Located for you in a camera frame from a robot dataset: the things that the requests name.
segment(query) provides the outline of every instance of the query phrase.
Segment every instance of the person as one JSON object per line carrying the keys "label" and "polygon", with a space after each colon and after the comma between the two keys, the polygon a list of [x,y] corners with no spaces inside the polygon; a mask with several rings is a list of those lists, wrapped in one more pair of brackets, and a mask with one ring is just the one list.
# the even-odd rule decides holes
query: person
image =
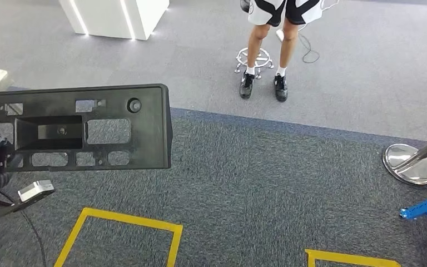
{"label": "person", "polygon": [[248,21],[254,24],[248,41],[247,68],[241,79],[240,96],[248,99],[255,80],[255,61],[262,40],[271,26],[281,23],[285,7],[284,40],[276,76],[274,77],[275,95],[278,101],[287,100],[287,82],[285,72],[299,36],[299,25],[312,22],[322,15],[323,0],[251,0]]}

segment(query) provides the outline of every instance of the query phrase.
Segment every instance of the shorts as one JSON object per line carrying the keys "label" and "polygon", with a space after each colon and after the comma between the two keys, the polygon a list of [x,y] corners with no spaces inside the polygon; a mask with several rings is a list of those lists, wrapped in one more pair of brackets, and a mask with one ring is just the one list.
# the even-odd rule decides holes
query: shorts
{"label": "shorts", "polygon": [[323,0],[251,0],[248,21],[255,25],[269,24],[273,27],[281,23],[281,15],[286,8],[286,18],[295,25],[307,24],[321,18]]}

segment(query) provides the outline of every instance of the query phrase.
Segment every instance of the sneaker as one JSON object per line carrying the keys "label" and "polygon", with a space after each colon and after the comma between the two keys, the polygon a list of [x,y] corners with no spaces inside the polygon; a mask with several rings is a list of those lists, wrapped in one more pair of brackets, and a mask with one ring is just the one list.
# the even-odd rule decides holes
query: sneaker
{"label": "sneaker", "polygon": [[274,89],[276,91],[276,99],[279,102],[287,100],[287,82],[286,77],[282,77],[279,74],[274,77]]}
{"label": "sneaker", "polygon": [[243,78],[241,79],[240,85],[240,96],[243,99],[249,99],[251,96],[251,91],[253,91],[253,82],[255,76],[252,74],[243,73]]}

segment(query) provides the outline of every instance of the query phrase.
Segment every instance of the yellow floor marking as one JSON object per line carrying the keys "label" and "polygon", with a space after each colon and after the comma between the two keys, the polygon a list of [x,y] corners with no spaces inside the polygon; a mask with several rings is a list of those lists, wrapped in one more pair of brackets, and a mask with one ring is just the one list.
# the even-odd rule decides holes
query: yellow floor marking
{"label": "yellow floor marking", "polygon": [[306,249],[309,255],[308,267],[315,267],[315,260],[334,261],[337,263],[358,264],[370,267],[400,267],[400,264],[393,260],[384,260],[378,258],[327,252],[320,250]]}
{"label": "yellow floor marking", "polygon": [[54,264],[55,267],[63,266],[63,263],[66,260],[66,257],[68,257],[69,251],[71,250],[71,247],[75,243],[76,237],[80,233],[82,225],[84,224],[84,221],[88,216],[106,219],[106,220],[120,221],[127,224],[141,225],[141,226],[173,232],[171,248],[169,251],[166,267],[174,267],[174,263],[176,261],[177,249],[179,248],[179,243],[181,242],[182,225],[171,224],[165,221],[158,221],[158,220],[137,217],[137,216],[127,215],[122,213],[116,213],[116,212],[111,212],[106,210],[97,210],[97,209],[92,209],[90,207],[85,207],[81,211],[81,214],[78,220],[76,221],[76,224],[74,225],[73,230],[71,230],[71,233],[69,234],[68,240],[66,240],[66,243],[64,244],[63,249],[59,254],[59,257],[56,260],[56,263]]}

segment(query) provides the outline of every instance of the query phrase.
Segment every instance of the gray carpet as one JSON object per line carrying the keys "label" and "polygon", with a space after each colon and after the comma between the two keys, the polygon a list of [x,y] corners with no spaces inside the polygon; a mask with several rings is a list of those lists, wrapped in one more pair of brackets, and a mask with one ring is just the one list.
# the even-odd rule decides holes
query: gray carpet
{"label": "gray carpet", "polygon": [[[173,109],[172,168],[21,173],[51,179],[27,211],[51,266],[83,207],[182,224],[176,266],[306,266],[304,249],[427,266],[427,219],[399,209],[427,198],[383,167],[394,142],[420,141]],[[110,135],[123,133],[112,130]],[[64,266],[165,266],[172,234],[88,219]],[[29,226],[1,220],[0,266],[41,266]],[[318,261],[317,266],[345,266]]]}
{"label": "gray carpet", "polygon": [[[238,0],[171,0],[147,42],[76,35],[56,0],[0,0],[0,68],[19,87],[162,82],[173,107],[427,140],[427,0],[390,2],[343,0],[307,26],[321,57],[304,64],[297,45],[286,103],[269,70],[238,96],[234,58],[251,30]],[[275,62],[279,45],[271,30]]]}

